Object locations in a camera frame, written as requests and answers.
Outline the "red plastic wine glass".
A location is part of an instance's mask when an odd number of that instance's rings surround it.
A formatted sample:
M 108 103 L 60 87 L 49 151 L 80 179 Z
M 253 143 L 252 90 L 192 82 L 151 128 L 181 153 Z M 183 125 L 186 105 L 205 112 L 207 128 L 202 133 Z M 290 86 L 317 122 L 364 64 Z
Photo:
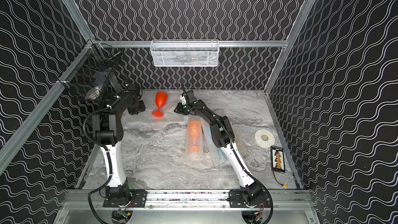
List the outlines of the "red plastic wine glass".
M 162 118 L 164 115 L 161 108 L 167 103 L 168 95 L 165 92 L 158 92 L 155 98 L 157 110 L 152 112 L 152 115 L 157 118 Z

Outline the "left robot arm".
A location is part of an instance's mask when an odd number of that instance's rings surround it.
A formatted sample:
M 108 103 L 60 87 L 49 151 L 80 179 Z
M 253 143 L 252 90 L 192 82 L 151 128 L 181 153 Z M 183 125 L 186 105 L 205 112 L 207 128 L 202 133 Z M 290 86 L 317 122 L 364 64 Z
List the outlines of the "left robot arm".
M 121 161 L 121 141 L 124 129 L 121 117 L 125 111 L 137 115 L 146 110 L 142 90 L 137 85 L 115 93 L 106 93 L 100 108 L 91 113 L 83 123 L 87 139 L 98 145 L 103 153 L 107 170 L 106 182 L 98 188 L 105 189 L 105 199 L 110 204 L 129 204 L 132 197 Z

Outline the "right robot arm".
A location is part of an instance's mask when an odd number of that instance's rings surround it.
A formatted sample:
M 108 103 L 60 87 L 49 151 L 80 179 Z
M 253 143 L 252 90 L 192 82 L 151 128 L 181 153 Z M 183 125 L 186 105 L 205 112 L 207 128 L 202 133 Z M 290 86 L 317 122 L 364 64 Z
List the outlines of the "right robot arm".
M 273 207 L 269 190 L 249 171 L 238 152 L 235 135 L 226 116 L 219 116 L 210 110 L 202 100 L 178 103 L 174 112 L 181 115 L 195 115 L 209 124 L 211 140 L 227 157 L 238 178 L 242 194 L 242 203 L 255 206 L 263 203 L 265 208 Z

